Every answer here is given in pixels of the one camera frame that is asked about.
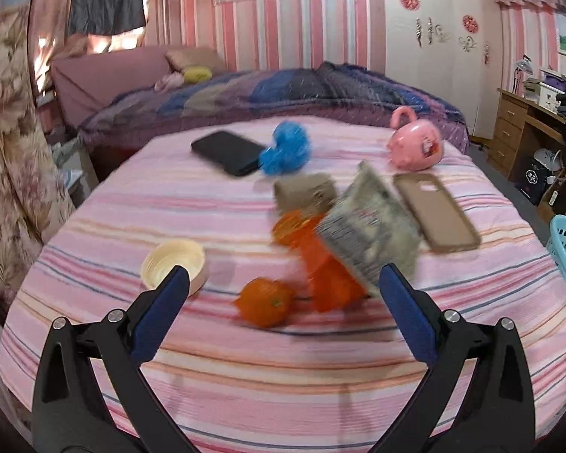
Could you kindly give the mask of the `floral curtain left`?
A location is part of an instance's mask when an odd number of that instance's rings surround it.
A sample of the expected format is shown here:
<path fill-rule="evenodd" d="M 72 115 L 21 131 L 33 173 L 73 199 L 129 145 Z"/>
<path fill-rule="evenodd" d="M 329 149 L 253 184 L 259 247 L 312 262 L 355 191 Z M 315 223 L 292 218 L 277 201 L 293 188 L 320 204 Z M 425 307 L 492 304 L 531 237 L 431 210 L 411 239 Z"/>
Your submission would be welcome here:
<path fill-rule="evenodd" d="M 74 211 L 33 103 L 29 8 L 0 9 L 0 308 Z"/>

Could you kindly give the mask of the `pink cartoon mug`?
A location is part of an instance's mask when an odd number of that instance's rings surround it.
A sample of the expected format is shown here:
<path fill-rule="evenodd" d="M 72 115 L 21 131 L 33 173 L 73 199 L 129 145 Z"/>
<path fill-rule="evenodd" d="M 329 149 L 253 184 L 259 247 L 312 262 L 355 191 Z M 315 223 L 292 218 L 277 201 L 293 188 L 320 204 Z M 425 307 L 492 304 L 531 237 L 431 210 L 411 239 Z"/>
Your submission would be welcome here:
<path fill-rule="evenodd" d="M 396 108 L 389 126 L 395 130 L 388 141 L 389 160 L 397 169 L 419 172 L 441 161 L 444 140 L 440 130 L 431 121 L 417 118 L 413 108 Z"/>

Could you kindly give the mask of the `wooden desk with drawers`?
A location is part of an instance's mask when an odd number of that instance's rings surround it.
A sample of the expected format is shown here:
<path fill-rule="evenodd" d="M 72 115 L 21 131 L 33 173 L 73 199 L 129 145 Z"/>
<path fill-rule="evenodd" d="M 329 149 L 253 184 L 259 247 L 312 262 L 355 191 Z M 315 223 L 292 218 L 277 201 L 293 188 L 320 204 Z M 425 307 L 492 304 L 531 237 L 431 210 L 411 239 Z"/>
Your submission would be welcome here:
<path fill-rule="evenodd" d="M 566 120 L 533 101 L 499 88 L 494 136 L 488 162 L 508 181 L 516 182 L 538 149 L 560 151 L 566 159 L 566 143 L 559 131 Z"/>

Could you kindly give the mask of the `desk lamp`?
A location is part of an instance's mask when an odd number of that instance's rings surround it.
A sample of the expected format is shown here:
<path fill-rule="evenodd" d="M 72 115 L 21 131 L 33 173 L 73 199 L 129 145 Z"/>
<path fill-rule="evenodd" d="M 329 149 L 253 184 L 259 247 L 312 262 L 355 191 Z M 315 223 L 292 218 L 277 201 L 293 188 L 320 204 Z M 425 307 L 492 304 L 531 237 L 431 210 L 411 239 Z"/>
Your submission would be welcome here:
<path fill-rule="evenodd" d="M 524 54 L 515 64 L 513 71 L 512 93 L 520 96 L 523 93 L 523 80 L 525 76 L 533 75 L 532 60 Z"/>

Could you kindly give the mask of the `yellow plush toy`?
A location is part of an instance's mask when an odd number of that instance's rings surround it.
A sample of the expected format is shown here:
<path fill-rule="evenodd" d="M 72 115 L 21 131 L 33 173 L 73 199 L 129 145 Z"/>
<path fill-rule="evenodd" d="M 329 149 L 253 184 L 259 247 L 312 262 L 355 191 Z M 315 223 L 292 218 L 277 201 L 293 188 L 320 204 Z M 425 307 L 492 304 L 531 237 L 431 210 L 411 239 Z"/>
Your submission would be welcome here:
<path fill-rule="evenodd" d="M 186 84 L 197 85 L 212 79 L 211 69 L 207 66 L 187 66 L 182 70 Z"/>

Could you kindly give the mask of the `orange tangerine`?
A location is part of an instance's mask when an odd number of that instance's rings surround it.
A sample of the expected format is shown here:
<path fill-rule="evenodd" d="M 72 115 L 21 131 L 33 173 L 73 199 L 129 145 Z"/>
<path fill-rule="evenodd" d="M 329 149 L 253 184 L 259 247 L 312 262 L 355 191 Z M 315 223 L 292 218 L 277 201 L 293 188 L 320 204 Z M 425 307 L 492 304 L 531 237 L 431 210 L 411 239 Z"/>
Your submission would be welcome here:
<path fill-rule="evenodd" d="M 272 328 L 285 323 L 291 314 L 294 290 L 288 284 L 256 278 L 240 291 L 235 307 L 239 317 L 256 328 Z"/>

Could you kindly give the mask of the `cream plastic lid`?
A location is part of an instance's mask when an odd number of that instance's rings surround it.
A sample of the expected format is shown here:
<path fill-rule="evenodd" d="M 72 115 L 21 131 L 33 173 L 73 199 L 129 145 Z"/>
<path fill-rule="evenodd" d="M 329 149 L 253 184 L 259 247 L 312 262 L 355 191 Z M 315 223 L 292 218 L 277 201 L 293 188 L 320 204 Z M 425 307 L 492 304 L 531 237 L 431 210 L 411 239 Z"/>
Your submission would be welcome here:
<path fill-rule="evenodd" d="M 154 248 L 141 266 L 141 280 L 148 290 L 155 290 L 175 266 L 187 270 L 190 279 L 189 295 L 201 290 L 208 279 L 204 248 L 189 238 L 172 239 Z"/>

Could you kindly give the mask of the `white printer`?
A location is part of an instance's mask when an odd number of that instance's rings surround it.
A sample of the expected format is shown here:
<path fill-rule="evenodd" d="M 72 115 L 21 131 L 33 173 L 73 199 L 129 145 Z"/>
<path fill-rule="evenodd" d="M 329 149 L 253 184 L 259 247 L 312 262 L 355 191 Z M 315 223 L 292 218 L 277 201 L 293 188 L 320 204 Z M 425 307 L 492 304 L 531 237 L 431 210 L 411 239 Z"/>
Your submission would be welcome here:
<path fill-rule="evenodd" d="M 523 82 L 523 97 L 552 114 L 560 107 L 559 95 L 565 93 L 566 76 L 553 69 L 541 69 L 538 76 L 528 77 Z"/>

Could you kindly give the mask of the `black smartphone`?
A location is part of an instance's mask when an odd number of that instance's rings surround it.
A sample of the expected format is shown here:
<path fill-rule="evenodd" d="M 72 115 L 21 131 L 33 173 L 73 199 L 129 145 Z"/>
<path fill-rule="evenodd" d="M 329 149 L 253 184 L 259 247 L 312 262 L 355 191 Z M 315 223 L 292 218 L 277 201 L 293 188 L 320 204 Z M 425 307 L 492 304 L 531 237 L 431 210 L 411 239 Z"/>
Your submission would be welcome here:
<path fill-rule="evenodd" d="M 266 146 L 226 130 L 215 131 L 191 143 L 192 153 L 219 166 L 233 177 L 245 177 L 260 168 Z"/>

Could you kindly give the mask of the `pink striped bedspread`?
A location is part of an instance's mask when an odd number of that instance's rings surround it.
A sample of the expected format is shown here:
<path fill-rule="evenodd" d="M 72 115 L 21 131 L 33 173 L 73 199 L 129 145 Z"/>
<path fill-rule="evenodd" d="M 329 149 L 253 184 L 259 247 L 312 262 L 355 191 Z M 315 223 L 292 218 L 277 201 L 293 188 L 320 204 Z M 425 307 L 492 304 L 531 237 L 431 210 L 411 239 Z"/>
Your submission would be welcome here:
<path fill-rule="evenodd" d="M 364 452 L 425 372 L 380 297 L 342 270 L 317 220 L 278 212 L 274 180 L 234 178 L 197 157 L 190 131 L 151 140 L 45 245 L 9 311 L 0 375 L 32 401 L 53 321 L 101 319 L 144 289 L 161 244 L 203 247 L 208 277 L 142 368 L 189 438 L 212 452 Z M 512 319 L 539 434 L 566 411 L 566 283 L 532 227 L 451 145 L 432 171 L 480 234 L 473 251 L 420 244 L 413 287 L 466 320 Z"/>

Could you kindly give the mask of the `black box under desk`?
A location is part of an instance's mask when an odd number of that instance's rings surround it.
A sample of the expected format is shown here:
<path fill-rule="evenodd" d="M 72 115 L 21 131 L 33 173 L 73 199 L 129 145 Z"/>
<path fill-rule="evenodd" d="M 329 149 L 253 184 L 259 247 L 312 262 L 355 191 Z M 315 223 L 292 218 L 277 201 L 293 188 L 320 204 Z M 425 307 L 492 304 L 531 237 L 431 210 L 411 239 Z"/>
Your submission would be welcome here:
<path fill-rule="evenodd" d="M 553 178 L 552 170 L 549 170 L 538 160 L 530 159 L 520 170 L 515 187 L 532 205 L 538 206 L 545 191 L 548 189 L 549 178 Z"/>

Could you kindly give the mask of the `grey snack wrapper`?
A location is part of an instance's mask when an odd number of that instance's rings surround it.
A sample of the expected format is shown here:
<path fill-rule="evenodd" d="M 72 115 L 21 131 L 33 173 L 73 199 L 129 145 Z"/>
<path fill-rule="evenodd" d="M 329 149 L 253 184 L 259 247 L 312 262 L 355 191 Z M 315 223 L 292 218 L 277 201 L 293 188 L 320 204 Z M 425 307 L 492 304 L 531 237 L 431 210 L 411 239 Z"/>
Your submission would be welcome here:
<path fill-rule="evenodd" d="M 379 293 L 380 271 L 385 265 L 396 265 L 408 279 L 415 273 L 420 229 L 364 160 L 315 232 L 371 297 Z"/>

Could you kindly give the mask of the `blue plastic bag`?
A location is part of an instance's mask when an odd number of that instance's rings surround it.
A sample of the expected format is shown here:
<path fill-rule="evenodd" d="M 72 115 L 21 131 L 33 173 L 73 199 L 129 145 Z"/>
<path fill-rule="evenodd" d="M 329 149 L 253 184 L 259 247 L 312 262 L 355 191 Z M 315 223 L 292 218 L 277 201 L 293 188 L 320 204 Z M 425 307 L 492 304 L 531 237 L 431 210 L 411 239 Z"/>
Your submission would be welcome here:
<path fill-rule="evenodd" d="M 260 153 L 260 170 L 269 176 L 293 174 L 312 158 L 312 143 L 306 129 L 292 121 L 280 123 L 273 143 Z"/>

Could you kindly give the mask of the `brown phone case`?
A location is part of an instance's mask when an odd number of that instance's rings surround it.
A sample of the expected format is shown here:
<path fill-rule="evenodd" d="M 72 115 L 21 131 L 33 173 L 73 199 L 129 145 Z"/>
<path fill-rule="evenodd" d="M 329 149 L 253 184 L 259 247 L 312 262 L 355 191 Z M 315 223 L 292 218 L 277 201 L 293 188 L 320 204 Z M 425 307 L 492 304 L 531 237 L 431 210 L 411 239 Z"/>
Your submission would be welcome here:
<path fill-rule="evenodd" d="M 435 254 L 472 251 L 480 246 L 480 234 L 438 177 L 400 173 L 392 183 Z"/>

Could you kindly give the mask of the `brown pillow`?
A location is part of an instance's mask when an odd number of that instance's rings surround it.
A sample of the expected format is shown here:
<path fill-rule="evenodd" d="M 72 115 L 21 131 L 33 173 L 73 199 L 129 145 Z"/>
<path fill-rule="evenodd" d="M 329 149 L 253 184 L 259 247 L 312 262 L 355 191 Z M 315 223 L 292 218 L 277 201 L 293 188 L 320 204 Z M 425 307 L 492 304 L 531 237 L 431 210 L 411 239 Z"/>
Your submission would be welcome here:
<path fill-rule="evenodd" d="M 182 72 L 190 66 L 204 66 L 214 75 L 228 72 L 221 56 L 208 47 L 171 48 L 165 52 L 165 58 L 174 71 Z"/>

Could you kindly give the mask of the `purple bed with plaid blanket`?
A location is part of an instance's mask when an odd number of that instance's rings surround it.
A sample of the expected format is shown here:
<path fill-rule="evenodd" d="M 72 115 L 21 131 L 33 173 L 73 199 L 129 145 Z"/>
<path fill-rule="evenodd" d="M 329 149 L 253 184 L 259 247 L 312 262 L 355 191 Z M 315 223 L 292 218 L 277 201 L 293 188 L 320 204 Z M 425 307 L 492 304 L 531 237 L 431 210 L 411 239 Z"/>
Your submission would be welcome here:
<path fill-rule="evenodd" d="M 90 149 L 137 151 L 157 136 L 272 117 L 324 117 L 386 128 L 409 105 L 465 151 L 466 121 L 448 101 L 361 66 L 216 71 L 199 84 L 158 91 L 169 72 L 167 47 L 55 59 L 51 78 L 66 128 Z"/>

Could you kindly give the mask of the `orange plastic wrapper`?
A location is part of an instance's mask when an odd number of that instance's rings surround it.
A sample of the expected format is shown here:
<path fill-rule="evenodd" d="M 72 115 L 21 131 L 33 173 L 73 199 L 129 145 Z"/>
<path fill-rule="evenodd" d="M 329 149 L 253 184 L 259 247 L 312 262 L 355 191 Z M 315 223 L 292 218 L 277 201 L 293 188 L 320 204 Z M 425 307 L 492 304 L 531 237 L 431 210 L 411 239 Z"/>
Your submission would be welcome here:
<path fill-rule="evenodd" d="M 319 313 L 344 310 L 359 304 L 366 291 L 349 274 L 316 234 L 323 215 L 314 216 L 301 224 L 296 245 L 306 266 L 308 288 L 314 309 Z"/>

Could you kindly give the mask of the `white helmet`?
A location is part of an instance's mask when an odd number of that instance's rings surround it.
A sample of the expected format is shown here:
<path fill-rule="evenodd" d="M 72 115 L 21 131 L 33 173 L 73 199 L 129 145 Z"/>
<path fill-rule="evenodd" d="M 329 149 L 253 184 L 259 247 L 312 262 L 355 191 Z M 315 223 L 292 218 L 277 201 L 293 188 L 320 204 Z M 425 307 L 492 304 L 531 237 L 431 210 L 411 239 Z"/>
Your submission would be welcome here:
<path fill-rule="evenodd" d="M 560 149 L 556 151 L 548 148 L 537 149 L 534 153 L 534 160 L 551 173 L 561 171 L 563 168 Z"/>

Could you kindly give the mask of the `white wardrobe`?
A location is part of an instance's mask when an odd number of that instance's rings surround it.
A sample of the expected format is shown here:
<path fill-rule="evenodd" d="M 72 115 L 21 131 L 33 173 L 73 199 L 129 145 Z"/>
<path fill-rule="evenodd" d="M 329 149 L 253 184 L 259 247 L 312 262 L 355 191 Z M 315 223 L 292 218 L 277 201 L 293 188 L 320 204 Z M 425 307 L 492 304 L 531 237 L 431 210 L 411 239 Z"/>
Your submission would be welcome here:
<path fill-rule="evenodd" d="M 495 0 L 385 0 L 385 75 L 444 99 L 469 135 L 491 139 L 502 81 Z"/>

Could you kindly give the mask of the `pink plush toy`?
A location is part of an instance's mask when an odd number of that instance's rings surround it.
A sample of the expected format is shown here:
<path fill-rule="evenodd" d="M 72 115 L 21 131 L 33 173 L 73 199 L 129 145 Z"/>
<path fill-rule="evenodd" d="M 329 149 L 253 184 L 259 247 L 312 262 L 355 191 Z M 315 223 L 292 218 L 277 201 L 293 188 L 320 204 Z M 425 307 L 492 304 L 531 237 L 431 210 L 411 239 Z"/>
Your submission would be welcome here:
<path fill-rule="evenodd" d="M 180 72 L 172 72 L 169 75 L 162 77 L 158 80 L 153 90 L 156 93 L 168 92 L 170 90 L 175 90 L 181 88 L 185 85 L 185 78 Z"/>

